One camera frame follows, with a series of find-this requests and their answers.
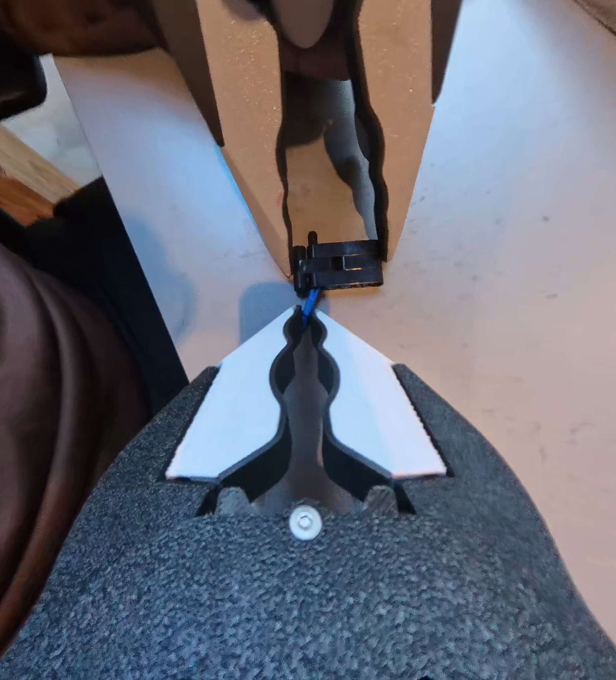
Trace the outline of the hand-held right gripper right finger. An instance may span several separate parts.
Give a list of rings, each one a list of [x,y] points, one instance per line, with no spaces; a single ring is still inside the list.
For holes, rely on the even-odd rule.
[[[321,311],[315,351],[326,393],[322,460],[331,481],[358,500],[378,486],[405,500],[403,482],[447,475],[392,360]]]

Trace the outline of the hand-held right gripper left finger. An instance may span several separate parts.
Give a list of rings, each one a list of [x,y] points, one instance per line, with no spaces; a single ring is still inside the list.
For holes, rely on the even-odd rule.
[[[203,483],[214,495],[240,488],[250,500],[267,493],[289,468],[285,394],[293,379],[290,307],[218,364],[166,467],[166,480]]]

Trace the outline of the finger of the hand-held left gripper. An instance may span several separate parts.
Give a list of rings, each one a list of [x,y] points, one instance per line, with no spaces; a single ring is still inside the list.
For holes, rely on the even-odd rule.
[[[197,1],[222,154],[261,238],[286,277],[286,179],[278,166],[283,89],[277,34],[249,1]]]
[[[430,1],[335,1],[330,28],[349,79],[330,81],[328,149],[347,163],[363,227],[390,262],[411,206],[434,114]]]

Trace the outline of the black toy brick assembly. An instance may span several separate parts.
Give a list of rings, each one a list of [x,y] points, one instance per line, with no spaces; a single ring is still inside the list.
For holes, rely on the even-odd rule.
[[[349,290],[383,285],[383,260],[377,239],[318,242],[292,248],[294,291],[306,299],[312,290]]]

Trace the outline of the person's left forearm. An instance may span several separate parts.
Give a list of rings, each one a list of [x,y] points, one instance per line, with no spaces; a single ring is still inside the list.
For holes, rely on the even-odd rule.
[[[150,1],[0,1],[0,26],[38,55],[114,56],[166,48]]]

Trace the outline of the grey desk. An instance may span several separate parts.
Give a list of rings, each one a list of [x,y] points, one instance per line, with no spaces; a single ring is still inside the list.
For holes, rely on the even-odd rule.
[[[291,305],[159,50],[57,58],[187,377]],[[574,1],[465,1],[381,288],[322,308],[482,432],[616,644],[616,37]]]

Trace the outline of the person's brown shirt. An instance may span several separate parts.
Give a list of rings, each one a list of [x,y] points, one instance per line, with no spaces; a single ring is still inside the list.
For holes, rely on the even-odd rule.
[[[0,657],[91,490],[148,420],[104,312],[0,243]]]

